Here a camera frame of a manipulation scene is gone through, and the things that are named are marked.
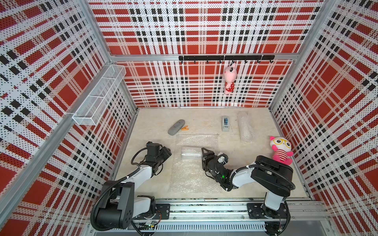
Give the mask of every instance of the bubble wrap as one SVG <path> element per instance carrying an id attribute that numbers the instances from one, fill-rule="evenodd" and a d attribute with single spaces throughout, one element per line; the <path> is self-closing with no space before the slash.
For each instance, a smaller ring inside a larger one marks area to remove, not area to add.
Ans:
<path id="1" fill-rule="evenodd" d="M 244 111 L 241 111 L 238 113 L 237 119 L 239 123 L 241 141 L 244 143 L 251 143 L 253 141 L 254 135 L 248 114 Z"/>
<path id="2" fill-rule="evenodd" d="M 182 160 L 182 147 L 208 147 L 214 151 L 218 149 L 218 134 L 179 134 L 176 136 L 176 148 L 173 153 L 170 192 L 181 193 L 220 193 L 223 189 L 219 184 L 205 175 L 202 160 Z"/>

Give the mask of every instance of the yellow glasses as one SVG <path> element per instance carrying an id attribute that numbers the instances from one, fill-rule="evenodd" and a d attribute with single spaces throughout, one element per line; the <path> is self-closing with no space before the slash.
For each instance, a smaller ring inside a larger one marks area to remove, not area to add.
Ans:
<path id="1" fill-rule="evenodd" d="M 274 143 L 277 144 L 277 145 L 284 143 L 287 147 L 291 147 L 290 142 L 286 141 L 285 139 L 275 139 Z"/>

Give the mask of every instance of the floor surface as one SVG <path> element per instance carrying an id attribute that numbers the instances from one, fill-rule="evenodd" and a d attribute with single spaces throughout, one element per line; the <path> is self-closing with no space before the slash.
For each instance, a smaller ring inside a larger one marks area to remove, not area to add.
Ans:
<path id="1" fill-rule="evenodd" d="M 254 132 L 253 143 L 240 141 L 237 114 L 245 111 L 249 114 Z M 222 116 L 230 119 L 230 132 L 222 132 Z M 229 157 L 225 165 L 228 169 L 240 168 L 254 162 L 258 155 L 271 157 L 273 150 L 269 145 L 270 136 L 279 136 L 279 132 L 267 108 L 159 108 L 140 109 L 132 134 L 127 144 L 125 154 L 120 164 L 116 179 L 120 179 L 135 170 L 130 164 L 133 155 L 146 146 L 148 141 L 160 143 L 175 151 L 176 135 L 167 133 L 168 129 L 178 120 L 184 119 L 188 131 L 179 131 L 177 134 L 219 134 L 219 150 Z M 135 162 L 142 161 L 147 151 L 141 152 Z M 138 195 L 152 195 L 155 198 L 247 198 L 264 197 L 266 188 L 258 183 L 245 184 L 239 189 L 230 192 L 217 193 L 184 193 L 169 191 L 171 182 L 173 158 L 164 163 L 164 169 L 158 176 L 144 182 L 135 190 Z M 290 197 L 306 197 L 299 177 L 294 170 L 292 182 L 296 189 L 291 191 Z"/>

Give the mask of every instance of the plush toy with glasses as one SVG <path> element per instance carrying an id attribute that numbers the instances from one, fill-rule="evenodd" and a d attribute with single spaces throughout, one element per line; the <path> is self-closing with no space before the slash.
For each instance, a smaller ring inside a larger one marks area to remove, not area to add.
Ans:
<path id="1" fill-rule="evenodd" d="M 270 137 L 270 146 L 274 151 L 273 160 L 290 165 L 293 160 L 289 156 L 294 155 L 291 151 L 291 143 L 283 137 Z"/>

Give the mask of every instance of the black cable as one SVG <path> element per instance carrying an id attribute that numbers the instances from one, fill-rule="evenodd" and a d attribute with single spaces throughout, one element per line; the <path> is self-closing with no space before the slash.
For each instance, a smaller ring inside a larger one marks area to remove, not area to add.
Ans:
<path id="1" fill-rule="evenodd" d="M 158 175 L 160 174 L 160 172 L 163 170 L 163 164 L 161 164 L 161 170 L 159 171 L 159 173 L 155 174 L 155 175 Z"/>
<path id="2" fill-rule="evenodd" d="M 290 215 L 290 212 L 289 212 L 289 207 L 288 207 L 288 205 L 287 205 L 287 202 L 285 201 L 284 204 L 285 204 L 285 208 L 286 208 L 286 222 L 285 222 L 285 225 L 283 226 L 282 230 L 280 230 L 280 228 L 278 228 L 277 233 L 275 233 L 275 234 L 273 234 L 273 235 L 271 235 L 271 234 L 269 234 L 267 231 L 265 231 L 265 233 L 266 233 L 267 235 L 269 235 L 269 236 L 278 236 L 278 235 L 282 234 L 282 233 L 285 231 L 286 227 L 289 225 L 289 223 L 290 223 L 290 219 L 291 219 L 291 215 Z M 276 225 L 277 225 L 276 222 L 267 222 L 266 225 L 267 225 L 267 224 L 272 224 L 272 225 L 273 225 L 273 224 L 276 224 Z"/>
<path id="3" fill-rule="evenodd" d="M 132 176 L 134 175 L 136 172 L 138 172 L 139 168 L 137 168 L 135 171 L 133 171 L 131 174 L 129 174 L 129 176 Z M 113 228 L 105 228 L 105 227 L 101 227 L 97 224 L 96 222 L 96 215 L 95 215 L 95 212 L 98 208 L 98 205 L 100 204 L 100 201 L 104 198 L 105 194 L 108 193 L 109 191 L 111 191 L 113 189 L 114 186 L 116 186 L 117 184 L 121 183 L 122 181 L 124 181 L 125 179 L 127 179 L 128 176 L 125 176 L 119 180 L 117 180 L 116 182 L 114 182 L 111 186 L 109 186 L 104 192 L 101 193 L 100 197 L 98 198 L 97 202 L 93 205 L 93 208 L 92 208 L 92 211 L 91 211 L 91 216 L 90 216 L 90 221 L 91 221 L 91 225 L 93 226 L 93 228 L 97 231 L 106 231 L 106 230 L 111 230 Z"/>
<path id="4" fill-rule="evenodd" d="M 134 161 L 134 159 L 136 158 L 136 156 L 137 156 L 141 151 L 146 150 L 146 149 L 147 149 L 147 147 L 140 149 L 140 150 L 139 150 L 139 151 L 133 156 L 133 158 L 131 158 L 131 164 L 132 164 L 132 165 L 137 165 L 137 166 L 139 166 L 139 163 L 136 163 L 136 162 L 133 162 L 133 161 Z"/>
<path id="5" fill-rule="evenodd" d="M 286 229 L 287 225 L 290 223 L 290 219 L 291 219 L 287 202 L 285 201 L 284 203 L 285 203 L 285 208 L 286 208 L 286 223 L 285 223 L 285 226 L 282 228 L 281 232 L 279 232 L 277 235 L 280 235 L 283 231 L 285 231 L 285 229 Z"/>
<path id="6" fill-rule="evenodd" d="M 220 179 L 220 176 L 217 175 L 216 177 L 217 177 L 217 181 L 218 181 L 218 183 L 220 184 L 220 186 L 221 186 L 224 190 L 227 191 L 227 188 L 223 185 L 223 182 L 222 182 L 222 180 Z"/>
<path id="7" fill-rule="evenodd" d="M 140 232 L 140 230 L 138 229 L 138 227 L 135 225 L 134 221 L 131 221 L 131 225 L 134 227 L 134 229 L 136 230 L 136 232 L 140 235 L 140 236 L 144 236 L 144 234 L 142 234 L 142 232 Z"/>
<path id="8" fill-rule="evenodd" d="M 212 179 L 214 179 L 213 177 L 211 177 L 211 176 L 208 176 L 208 175 L 206 174 L 206 172 L 205 172 L 205 175 L 206 175 L 207 177 L 209 177 L 209 178 L 212 178 Z"/>
<path id="9" fill-rule="evenodd" d="M 281 179 L 283 179 L 284 181 L 286 181 L 290 187 L 289 187 L 289 190 L 294 190 L 295 189 L 295 185 L 293 184 L 293 182 L 291 182 L 291 180 L 289 180 L 288 178 L 286 178 L 285 176 L 281 175 L 280 173 L 278 173 L 277 171 L 275 170 L 272 170 L 271 168 L 269 167 L 266 167 L 264 165 L 257 165 L 257 164 L 254 164 L 254 165 L 250 165 L 248 167 L 241 167 L 239 169 L 237 169 L 230 177 L 230 184 L 232 184 L 232 180 L 234 179 L 234 176 L 236 175 L 237 172 L 241 171 L 241 170 L 245 170 L 245 169 L 250 169 L 250 168 L 259 168 L 259 169 L 263 169 L 263 170 L 266 170 L 266 171 L 270 171 L 272 174 L 275 174 L 276 176 L 280 177 Z"/>
<path id="10" fill-rule="evenodd" d="M 113 196 L 113 194 L 116 193 L 116 190 L 114 189 L 113 191 L 111 191 L 111 193 L 109 194 L 109 198 L 111 198 Z"/>

